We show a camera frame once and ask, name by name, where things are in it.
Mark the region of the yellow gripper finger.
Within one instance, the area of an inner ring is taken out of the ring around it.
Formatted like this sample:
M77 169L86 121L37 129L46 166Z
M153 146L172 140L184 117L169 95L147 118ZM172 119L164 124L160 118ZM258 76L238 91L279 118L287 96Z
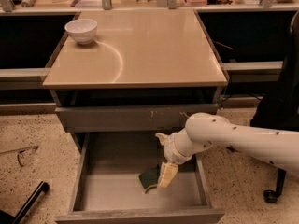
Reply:
M168 136L164 133L156 133L155 136L159 139L162 146L168 145Z
M158 178L158 186L167 188L178 172L178 165L172 162L163 162Z

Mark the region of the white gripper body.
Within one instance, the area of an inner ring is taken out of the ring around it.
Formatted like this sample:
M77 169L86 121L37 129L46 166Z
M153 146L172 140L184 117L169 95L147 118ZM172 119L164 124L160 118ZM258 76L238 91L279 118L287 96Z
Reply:
M181 165L192 157L192 141L186 133L164 134L162 137L165 158Z

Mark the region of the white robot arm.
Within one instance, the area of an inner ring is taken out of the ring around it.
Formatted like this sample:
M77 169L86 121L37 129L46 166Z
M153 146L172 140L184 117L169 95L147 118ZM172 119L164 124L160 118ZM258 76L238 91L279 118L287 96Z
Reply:
M181 164L214 146L232 147L282 170L299 173L299 132L239 126L221 116L195 113L182 130L169 135L157 133L156 137L166 158L158 179L163 188L171 183Z

